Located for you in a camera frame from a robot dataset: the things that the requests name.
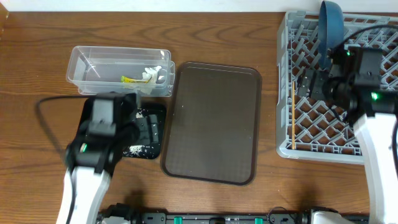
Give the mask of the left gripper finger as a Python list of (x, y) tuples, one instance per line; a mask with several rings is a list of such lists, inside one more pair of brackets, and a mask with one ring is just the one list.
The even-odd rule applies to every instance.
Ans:
[(158, 119), (155, 114), (149, 115), (151, 143), (159, 142)]
[(137, 118), (136, 119), (137, 127), (139, 128), (139, 138), (137, 141), (137, 145), (149, 145), (150, 144), (150, 134), (148, 121), (146, 118)]

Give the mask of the dark blue plate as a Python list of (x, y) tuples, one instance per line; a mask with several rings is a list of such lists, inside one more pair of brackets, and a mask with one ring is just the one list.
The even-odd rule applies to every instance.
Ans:
[(328, 49), (336, 47), (343, 41), (344, 24), (343, 12), (340, 6), (332, 1), (323, 1), (318, 17), (318, 53), (321, 55), (318, 64), (321, 69), (331, 65), (327, 57)]

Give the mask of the yellow green snack wrapper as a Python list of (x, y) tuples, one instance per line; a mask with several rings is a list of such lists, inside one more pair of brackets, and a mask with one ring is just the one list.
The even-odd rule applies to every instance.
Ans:
[(149, 78), (148, 79), (134, 79), (134, 78), (128, 78), (125, 76), (121, 77), (122, 83), (148, 83), (149, 80), (150, 80)]

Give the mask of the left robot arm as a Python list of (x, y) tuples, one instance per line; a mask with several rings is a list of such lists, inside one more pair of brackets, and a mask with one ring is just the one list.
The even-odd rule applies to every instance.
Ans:
[(67, 146), (63, 197), (57, 223), (96, 223), (116, 164), (126, 153), (159, 155), (166, 107), (141, 103), (137, 93), (100, 93), (85, 101)]

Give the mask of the wooden chopstick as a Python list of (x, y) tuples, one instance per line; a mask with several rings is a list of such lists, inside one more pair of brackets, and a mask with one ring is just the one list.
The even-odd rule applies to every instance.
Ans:
[(292, 150), (296, 150), (295, 146), (295, 82), (292, 81)]

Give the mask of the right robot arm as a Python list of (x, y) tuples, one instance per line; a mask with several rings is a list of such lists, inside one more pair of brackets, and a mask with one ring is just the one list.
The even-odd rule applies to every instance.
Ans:
[(382, 50), (339, 46), (329, 71), (308, 69), (297, 94), (346, 111), (364, 159), (370, 223), (397, 223), (397, 92), (381, 87)]

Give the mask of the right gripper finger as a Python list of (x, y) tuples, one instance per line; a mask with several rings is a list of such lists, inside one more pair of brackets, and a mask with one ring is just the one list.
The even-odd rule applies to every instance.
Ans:
[(310, 85), (313, 79), (313, 70), (305, 70), (297, 80), (298, 96), (307, 97), (310, 94)]
[(314, 75), (310, 83), (310, 98), (314, 100), (325, 100), (323, 85), (325, 76), (322, 74)]

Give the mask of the white tissue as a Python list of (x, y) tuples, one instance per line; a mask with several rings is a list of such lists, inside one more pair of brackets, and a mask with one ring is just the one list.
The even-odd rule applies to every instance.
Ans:
[(160, 65), (156, 67), (147, 67), (145, 68), (145, 72), (142, 73), (142, 77), (144, 79), (145, 88), (141, 90), (144, 94), (151, 94), (153, 90), (153, 86), (157, 83), (157, 77), (162, 67)]

